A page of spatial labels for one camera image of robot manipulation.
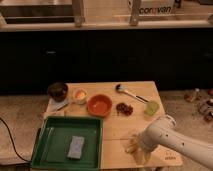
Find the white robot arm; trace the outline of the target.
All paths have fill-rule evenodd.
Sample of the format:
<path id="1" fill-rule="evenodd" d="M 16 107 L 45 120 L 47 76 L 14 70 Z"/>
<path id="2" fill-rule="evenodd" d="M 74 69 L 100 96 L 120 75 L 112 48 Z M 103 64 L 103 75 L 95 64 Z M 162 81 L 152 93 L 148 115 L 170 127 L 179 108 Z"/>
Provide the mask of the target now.
<path id="1" fill-rule="evenodd" d="M 139 147 L 151 153 L 162 145 L 213 170 L 213 144 L 178 133 L 175 126 L 176 121 L 170 115 L 158 117 L 138 134 Z"/>

